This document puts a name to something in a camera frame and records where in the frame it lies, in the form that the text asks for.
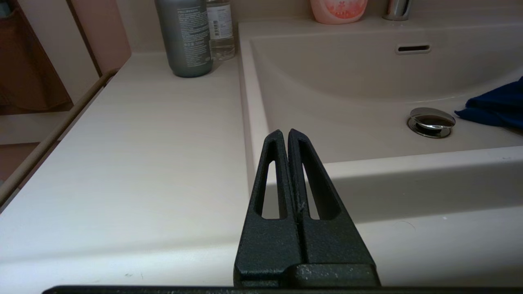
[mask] blue towel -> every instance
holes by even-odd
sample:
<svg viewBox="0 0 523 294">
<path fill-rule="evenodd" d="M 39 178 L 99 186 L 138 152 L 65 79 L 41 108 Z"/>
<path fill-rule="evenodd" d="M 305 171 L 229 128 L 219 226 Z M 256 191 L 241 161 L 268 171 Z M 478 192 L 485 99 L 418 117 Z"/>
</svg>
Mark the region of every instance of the blue towel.
<svg viewBox="0 0 523 294">
<path fill-rule="evenodd" d="M 523 77 L 467 101 L 455 111 L 462 119 L 495 127 L 523 129 Z"/>
</svg>

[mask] chrome drain stopper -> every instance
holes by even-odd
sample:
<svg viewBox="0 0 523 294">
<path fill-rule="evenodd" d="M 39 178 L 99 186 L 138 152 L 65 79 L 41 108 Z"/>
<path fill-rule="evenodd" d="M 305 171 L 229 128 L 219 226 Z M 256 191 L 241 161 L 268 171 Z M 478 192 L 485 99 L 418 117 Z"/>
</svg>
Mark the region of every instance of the chrome drain stopper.
<svg viewBox="0 0 523 294">
<path fill-rule="evenodd" d="M 441 139 L 450 135 L 456 120 L 444 111 L 420 107 L 411 111 L 407 125 L 415 133 L 424 137 Z"/>
</svg>

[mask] bathroom sink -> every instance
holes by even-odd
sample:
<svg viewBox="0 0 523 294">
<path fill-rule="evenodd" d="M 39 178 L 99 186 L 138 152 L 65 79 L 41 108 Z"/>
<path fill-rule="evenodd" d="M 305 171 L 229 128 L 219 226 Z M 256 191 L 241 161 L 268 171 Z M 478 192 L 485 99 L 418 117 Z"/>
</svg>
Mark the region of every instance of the bathroom sink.
<svg viewBox="0 0 523 294">
<path fill-rule="evenodd" d="M 523 209 L 523 132 L 453 113 L 523 75 L 522 15 L 240 23 L 250 184 L 265 136 L 294 128 L 311 139 L 356 224 Z M 455 116 L 452 134 L 432 139 L 410 130 L 418 107 Z M 264 217 L 278 218 L 271 172 Z M 504 253 L 519 256 L 523 269 L 515 247 Z"/>
</svg>

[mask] faucet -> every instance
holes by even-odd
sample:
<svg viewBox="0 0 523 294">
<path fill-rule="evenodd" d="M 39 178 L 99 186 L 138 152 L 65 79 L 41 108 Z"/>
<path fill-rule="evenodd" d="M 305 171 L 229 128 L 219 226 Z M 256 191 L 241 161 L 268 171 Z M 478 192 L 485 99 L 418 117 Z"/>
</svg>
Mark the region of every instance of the faucet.
<svg viewBox="0 0 523 294">
<path fill-rule="evenodd" d="M 389 10 L 383 16 L 387 20 L 403 21 L 408 19 L 413 0 L 389 0 Z"/>
</svg>

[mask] pink soap dispenser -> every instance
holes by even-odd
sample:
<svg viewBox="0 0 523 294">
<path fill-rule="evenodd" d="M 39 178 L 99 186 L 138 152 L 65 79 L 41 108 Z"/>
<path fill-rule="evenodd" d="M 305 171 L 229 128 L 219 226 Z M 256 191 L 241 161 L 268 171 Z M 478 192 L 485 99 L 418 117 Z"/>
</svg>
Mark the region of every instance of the pink soap dispenser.
<svg viewBox="0 0 523 294">
<path fill-rule="evenodd" d="M 341 25 L 360 19 L 367 0 L 311 0 L 311 6 L 317 22 Z"/>
</svg>

